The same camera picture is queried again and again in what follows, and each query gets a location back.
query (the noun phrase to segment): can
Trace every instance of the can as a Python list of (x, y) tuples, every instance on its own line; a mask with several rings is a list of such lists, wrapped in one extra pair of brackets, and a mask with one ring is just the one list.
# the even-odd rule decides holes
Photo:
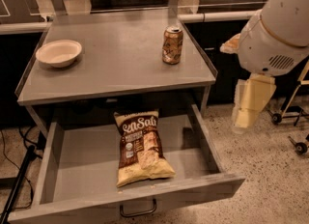
[(168, 26), (164, 31), (162, 49), (163, 62), (175, 65), (180, 62), (183, 49), (183, 30), (177, 26)]

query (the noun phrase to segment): white bowl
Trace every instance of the white bowl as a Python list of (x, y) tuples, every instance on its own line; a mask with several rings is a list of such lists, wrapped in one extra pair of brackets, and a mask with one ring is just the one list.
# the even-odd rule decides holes
[(70, 40), (49, 42), (36, 52), (36, 58), (44, 65), (63, 68), (71, 65), (81, 52), (81, 44)]

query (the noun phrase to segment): drawer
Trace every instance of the drawer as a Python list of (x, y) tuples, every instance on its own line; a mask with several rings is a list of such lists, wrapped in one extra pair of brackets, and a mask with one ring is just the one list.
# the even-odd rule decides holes
[(176, 177), (120, 188), (116, 126), (74, 127), (60, 121), (55, 118), (50, 125), (32, 207), (12, 212), (10, 223), (97, 224), (229, 198), (244, 181), (222, 169), (192, 101), (183, 113), (158, 120), (163, 153)]

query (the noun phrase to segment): speckled floor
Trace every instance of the speckled floor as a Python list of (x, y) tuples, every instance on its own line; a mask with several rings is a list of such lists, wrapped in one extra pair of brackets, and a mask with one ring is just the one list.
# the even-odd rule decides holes
[[(276, 108), (275, 100), (271, 108)], [(309, 218), (309, 154), (298, 155), (288, 139), (304, 141), (309, 122), (301, 118), (297, 126), (295, 119), (284, 119), (279, 125), (271, 122), (264, 111), (254, 128), (243, 135), (234, 134), (231, 129), (233, 104), (211, 105), (207, 109), (205, 124), (210, 130), (222, 165), (228, 172), (241, 173), (245, 182), (233, 198), (169, 210), (161, 213), (121, 219), (112, 223), (308, 223)], [(20, 164), (25, 149), (17, 129), (3, 130), (6, 139), (6, 154)], [(0, 155), (1, 176), (16, 174), (15, 167)], [(40, 160), (32, 162), (27, 177), (35, 187)], [(17, 205), (27, 205), (29, 184), (26, 182)], [(4, 205), (8, 191), (1, 191), (1, 205)]]

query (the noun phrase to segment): gray tabletop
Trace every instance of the gray tabletop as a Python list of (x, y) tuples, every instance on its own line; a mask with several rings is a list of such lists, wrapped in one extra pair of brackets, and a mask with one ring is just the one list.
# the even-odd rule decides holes
[(163, 32), (175, 20), (167, 9), (56, 17), (44, 43), (78, 41), (83, 47), (81, 57), (66, 69), (43, 69), (36, 61), (18, 103), (36, 105), (213, 84), (213, 74), (184, 29), (181, 62), (162, 62)]

